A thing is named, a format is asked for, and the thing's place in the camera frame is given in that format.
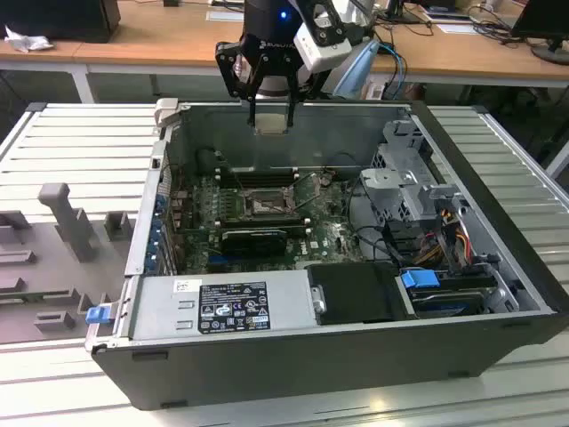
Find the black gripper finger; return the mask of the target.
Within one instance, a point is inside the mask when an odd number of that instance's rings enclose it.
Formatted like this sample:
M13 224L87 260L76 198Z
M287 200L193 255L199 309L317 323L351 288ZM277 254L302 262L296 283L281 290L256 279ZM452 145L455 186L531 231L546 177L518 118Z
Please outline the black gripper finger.
M246 82L237 76L234 69L239 57L245 58L251 67ZM247 124L254 126L256 96L264 78L268 76L268 57L260 52L260 42L258 40L241 40L236 43L219 42L216 44L215 60L229 95L249 102Z
M299 102L312 101L322 97L323 95L322 89L330 74L331 74L330 70L322 71L316 74L311 74L308 80L309 84L306 86L305 89L302 89L299 84L297 71L293 71L291 74L289 74L286 77L289 88L287 117L286 117L286 124L288 127L293 126L294 112L296 105Z

